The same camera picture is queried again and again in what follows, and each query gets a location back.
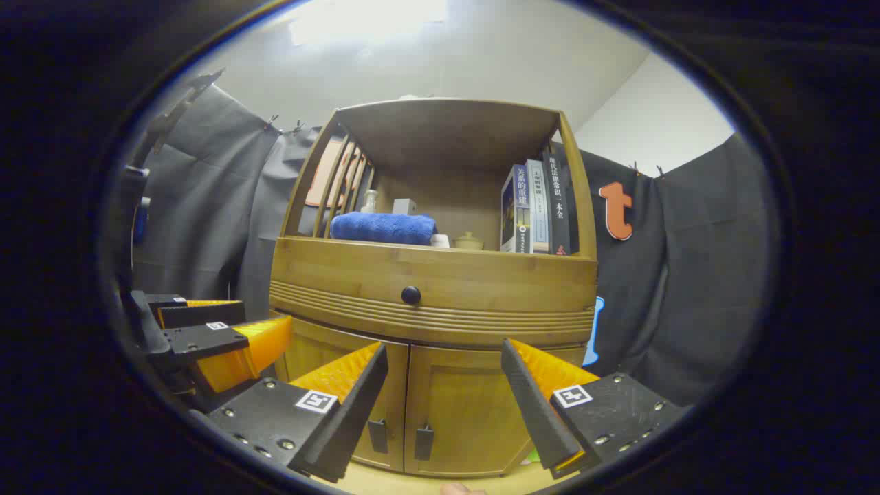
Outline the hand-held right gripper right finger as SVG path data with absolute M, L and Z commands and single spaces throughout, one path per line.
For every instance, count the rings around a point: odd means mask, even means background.
M 503 342 L 502 369 L 554 479 L 614 463 L 690 411 L 628 374 L 596 376 L 517 340 Z

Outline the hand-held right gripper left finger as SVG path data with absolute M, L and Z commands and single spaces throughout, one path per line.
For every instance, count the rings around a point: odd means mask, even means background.
M 262 379 L 205 416 L 240 451 L 331 483 L 345 476 L 388 373 L 374 342 L 292 382 Z

